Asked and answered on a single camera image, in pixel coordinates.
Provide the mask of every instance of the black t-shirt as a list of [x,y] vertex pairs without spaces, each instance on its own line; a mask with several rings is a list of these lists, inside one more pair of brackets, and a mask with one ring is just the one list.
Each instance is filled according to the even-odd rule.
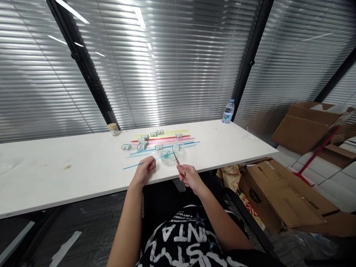
[[156,228],[136,266],[284,266],[257,250],[223,254],[203,207],[187,206]]

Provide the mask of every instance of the brown cardboard box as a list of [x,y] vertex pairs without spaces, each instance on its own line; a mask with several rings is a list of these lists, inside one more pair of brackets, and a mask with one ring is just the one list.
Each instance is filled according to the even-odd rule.
[[345,114],[335,114],[310,109],[319,104],[324,110],[334,106],[317,102],[291,105],[271,140],[294,152],[306,154],[316,148],[332,126],[343,122],[355,110],[348,108]]
[[331,144],[319,153],[322,159],[344,169],[356,160],[356,153],[339,147],[345,140],[356,136],[356,124],[346,124],[331,139]]
[[356,160],[356,153],[333,144],[325,146],[318,156],[342,169]]
[[356,235],[356,215],[340,212],[275,160],[247,167],[239,187],[274,234],[300,230],[337,236]]

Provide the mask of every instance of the water bottle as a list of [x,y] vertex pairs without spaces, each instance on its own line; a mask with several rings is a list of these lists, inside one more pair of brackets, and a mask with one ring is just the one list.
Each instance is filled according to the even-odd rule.
[[222,123],[230,123],[231,119],[233,117],[234,114],[234,109],[235,109],[235,105],[234,105],[234,99],[230,99],[229,104],[226,105],[224,114],[222,116]]

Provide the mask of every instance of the white table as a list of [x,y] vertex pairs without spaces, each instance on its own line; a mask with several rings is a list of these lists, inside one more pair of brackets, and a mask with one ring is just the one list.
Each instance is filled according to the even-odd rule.
[[[221,120],[134,129],[116,137],[106,132],[1,144],[0,163],[16,166],[0,176],[0,218],[126,190],[136,167],[123,168],[145,156],[128,158],[135,150],[123,151],[121,145],[129,144],[137,134],[158,129],[187,129],[200,141],[186,148],[187,156],[181,162],[198,172],[278,152],[258,138],[243,138],[244,129]],[[148,183],[177,177],[175,166],[158,159]]]

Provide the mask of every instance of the window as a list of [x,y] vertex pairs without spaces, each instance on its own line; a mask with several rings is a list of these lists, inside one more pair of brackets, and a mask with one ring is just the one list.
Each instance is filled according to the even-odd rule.
[[[348,106],[356,107],[356,63],[346,72],[323,102],[328,104],[345,103]],[[356,114],[346,123],[356,123]]]
[[0,8],[0,142],[106,130],[47,3],[0,0]]
[[352,1],[275,0],[234,122],[268,141],[288,107],[313,101],[356,45]]
[[259,1],[68,0],[121,129],[220,119]]

